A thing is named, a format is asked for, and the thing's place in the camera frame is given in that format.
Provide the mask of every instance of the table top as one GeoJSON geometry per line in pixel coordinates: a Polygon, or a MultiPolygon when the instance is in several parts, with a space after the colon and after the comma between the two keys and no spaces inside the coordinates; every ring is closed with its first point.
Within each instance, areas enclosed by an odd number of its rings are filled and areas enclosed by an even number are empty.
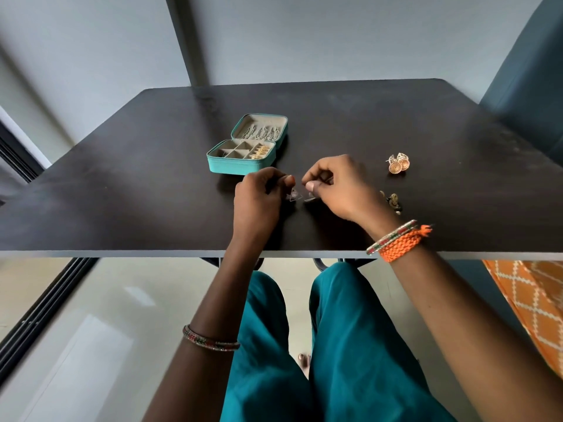
{"type": "MultiPolygon", "coordinates": [[[[143,91],[0,208],[0,255],[222,255],[242,177],[206,152],[245,113],[288,117],[274,166],[298,180],[321,157],[363,162],[447,258],[563,259],[563,168],[437,79],[143,91]],[[391,175],[398,152],[411,167],[391,175]]],[[[299,200],[263,255],[365,258],[372,242],[299,200]]]]}

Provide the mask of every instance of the teal pants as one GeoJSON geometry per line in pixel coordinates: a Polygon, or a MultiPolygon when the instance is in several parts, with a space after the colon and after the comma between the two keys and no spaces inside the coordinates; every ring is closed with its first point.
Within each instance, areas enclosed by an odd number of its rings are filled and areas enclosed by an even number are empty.
{"type": "Polygon", "coordinates": [[[221,421],[453,421],[376,293],[339,262],[315,279],[309,380],[288,352],[285,302],[254,271],[221,421]]]}

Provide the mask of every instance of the chair backrest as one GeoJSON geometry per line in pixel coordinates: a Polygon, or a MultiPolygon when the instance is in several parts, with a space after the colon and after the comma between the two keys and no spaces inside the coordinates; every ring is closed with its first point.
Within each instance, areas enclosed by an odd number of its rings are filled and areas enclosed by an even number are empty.
{"type": "Polygon", "coordinates": [[[481,100],[563,165],[563,0],[543,0],[481,100]]]}

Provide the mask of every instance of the bracelet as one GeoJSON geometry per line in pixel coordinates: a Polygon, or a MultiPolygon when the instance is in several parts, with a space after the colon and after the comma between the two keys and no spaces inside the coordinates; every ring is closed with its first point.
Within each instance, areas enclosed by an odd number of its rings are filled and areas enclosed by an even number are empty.
{"type": "Polygon", "coordinates": [[[184,326],[182,333],[184,334],[184,338],[196,344],[198,347],[203,347],[214,351],[224,351],[224,352],[235,352],[237,349],[240,348],[240,342],[238,341],[218,342],[216,340],[205,338],[204,336],[198,335],[196,332],[190,329],[190,325],[184,326]]]}
{"type": "Polygon", "coordinates": [[[427,237],[432,232],[429,225],[422,225],[420,229],[413,229],[406,234],[400,236],[389,246],[383,248],[379,255],[385,262],[393,262],[405,253],[411,251],[420,241],[422,237],[427,237]]]}
{"type": "Polygon", "coordinates": [[[399,237],[403,236],[404,234],[408,233],[409,231],[412,231],[414,228],[416,228],[417,226],[417,221],[416,220],[410,220],[407,223],[405,223],[405,225],[402,225],[400,227],[398,227],[396,230],[391,231],[389,234],[381,237],[379,240],[377,240],[374,244],[372,244],[370,247],[368,247],[365,252],[368,255],[371,255],[377,251],[380,251],[382,248],[384,248],[385,246],[390,245],[393,241],[397,240],[399,237]]]}

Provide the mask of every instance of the foot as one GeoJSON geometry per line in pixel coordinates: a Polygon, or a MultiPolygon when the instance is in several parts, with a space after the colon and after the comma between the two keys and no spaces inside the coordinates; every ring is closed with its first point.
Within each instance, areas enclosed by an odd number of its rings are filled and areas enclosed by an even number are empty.
{"type": "Polygon", "coordinates": [[[309,366],[311,365],[311,355],[299,354],[297,356],[297,361],[299,362],[299,367],[303,371],[303,375],[309,379],[309,366]]]}

